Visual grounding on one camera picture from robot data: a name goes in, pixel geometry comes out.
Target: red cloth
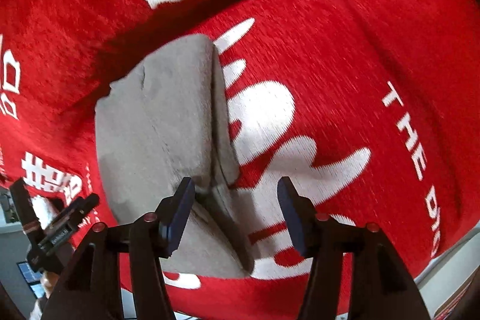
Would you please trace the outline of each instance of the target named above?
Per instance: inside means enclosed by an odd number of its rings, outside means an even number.
[[[100,195],[76,243],[94,221],[114,224],[95,155],[95,102],[168,40],[228,31],[217,45],[241,161],[237,213],[259,259],[245,280],[168,275],[174,309],[204,319],[296,316],[308,262],[289,246],[272,195],[282,175],[318,211],[378,222],[412,275],[480,219],[474,0],[149,2],[158,0],[0,0],[10,64],[1,158],[7,184],[27,176],[40,187],[33,193],[64,197],[80,180],[78,194]],[[241,197],[249,192],[250,207]]]

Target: gray cloth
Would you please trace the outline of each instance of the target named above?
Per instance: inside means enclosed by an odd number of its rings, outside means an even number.
[[[230,145],[225,85],[207,36],[179,38],[111,84],[95,108],[100,175],[118,222],[130,223],[193,178],[196,202],[180,246],[162,269],[242,278],[253,269],[232,219],[228,184],[239,174]]]

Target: gray wall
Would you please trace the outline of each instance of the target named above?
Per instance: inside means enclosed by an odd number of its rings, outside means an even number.
[[[23,279],[16,262],[23,262],[28,239],[22,231],[0,235],[0,281],[18,309],[28,318],[35,296]]]

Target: folded gray cloth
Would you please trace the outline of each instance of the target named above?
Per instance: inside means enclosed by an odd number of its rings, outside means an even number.
[[[196,202],[178,250],[162,269],[242,278],[253,269],[233,220],[230,190],[239,166],[230,145],[225,85],[207,36],[179,38],[111,84],[95,108],[97,157],[109,205],[130,223],[193,178]]]

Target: red blanket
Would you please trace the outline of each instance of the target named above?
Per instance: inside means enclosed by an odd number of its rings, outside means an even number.
[[[296,316],[310,263],[291,247],[275,198],[283,175],[318,211],[378,222],[414,276],[480,219],[474,0],[0,0],[1,173],[67,203],[98,193],[76,243],[95,221],[115,224],[95,102],[189,32],[221,53],[241,164],[236,213],[257,260],[245,280],[167,275],[174,309]]]

